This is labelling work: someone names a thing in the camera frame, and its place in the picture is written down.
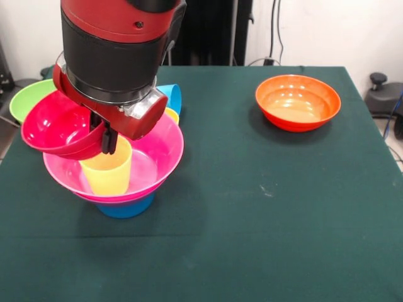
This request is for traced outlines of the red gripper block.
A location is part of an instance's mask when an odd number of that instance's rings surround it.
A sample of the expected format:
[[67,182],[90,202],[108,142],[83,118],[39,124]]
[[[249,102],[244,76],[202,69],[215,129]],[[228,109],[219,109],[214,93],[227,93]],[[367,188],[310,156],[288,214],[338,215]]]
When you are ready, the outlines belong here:
[[56,88],[69,99],[90,109],[89,131],[103,123],[102,152],[113,155],[118,133],[137,140],[148,134],[164,114],[167,96],[155,86],[140,101],[117,106],[104,104],[82,95],[68,80],[65,66],[55,65],[53,80]]

